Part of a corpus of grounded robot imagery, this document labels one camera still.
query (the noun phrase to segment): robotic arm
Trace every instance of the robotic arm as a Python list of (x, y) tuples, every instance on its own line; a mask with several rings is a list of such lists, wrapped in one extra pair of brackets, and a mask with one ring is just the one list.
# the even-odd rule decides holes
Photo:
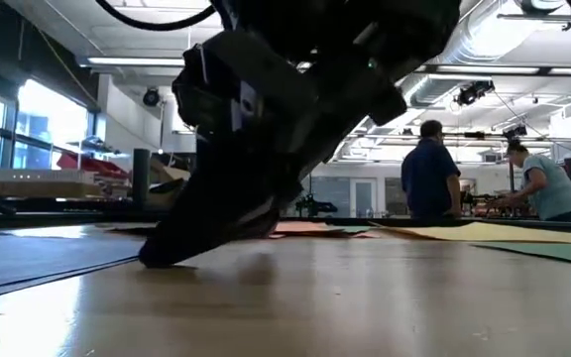
[(444, 50), (459, 7), (460, 0), (213, 0), (224, 31), (184, 53), (172, 84), (180, 117), (196, 128), (196, 168), (141, 261), (166, 267), (270, 234), (300, 181), (363, 117), (383, 125), (403, 114), (394, 83)]

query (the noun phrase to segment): man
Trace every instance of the man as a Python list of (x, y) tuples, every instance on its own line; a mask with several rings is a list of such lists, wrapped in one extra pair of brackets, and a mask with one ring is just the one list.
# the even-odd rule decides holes
[(424, 122), (420, 138), (402, 162), (402, 190), (411, 218), (460, 217), (460, 172), (444, 147), (442, 124), (436, 120)]
[(523, 170), (521, 190), (497, 204), (528, 199), (541, 220), (571, 222), (571, 180), (563, 168), (542, 155), (531, 155), (519, 141), (509, 143), (507, 155)]

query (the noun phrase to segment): red object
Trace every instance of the red object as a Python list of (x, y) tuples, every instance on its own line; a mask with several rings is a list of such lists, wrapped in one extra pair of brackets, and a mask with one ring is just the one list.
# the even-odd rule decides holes
[[(57, 161), (61, 169), (78, 169), (78, 156), (75, 154), (62, 153)], [(128, 179), (129, 174), (113, 163), (104, 162), (92, 158), (81, 157), (80, 169), (86, 172), (98, 173), (104, 177), (115, 179)]]

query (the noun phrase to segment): light blue shirt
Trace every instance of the light blue shirt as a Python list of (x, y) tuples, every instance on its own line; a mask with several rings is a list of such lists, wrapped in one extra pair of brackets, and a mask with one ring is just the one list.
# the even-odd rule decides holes
[(545, 220), (571, 212), (571, 180), (565, 170), (544, 156), (530, 155), (523, 162), (521, 187), (530, 183), (529, 171), (539, 169), (546, 177), (547, 186), (528, 197), (539, 218)]

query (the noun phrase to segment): table surface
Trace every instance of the table surface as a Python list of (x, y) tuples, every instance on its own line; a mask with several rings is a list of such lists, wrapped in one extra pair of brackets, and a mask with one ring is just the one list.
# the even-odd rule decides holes
[(284, 238), (0, 297), (1, 357), (182, 355), (571, 357), (571, 264), (455, 242)]

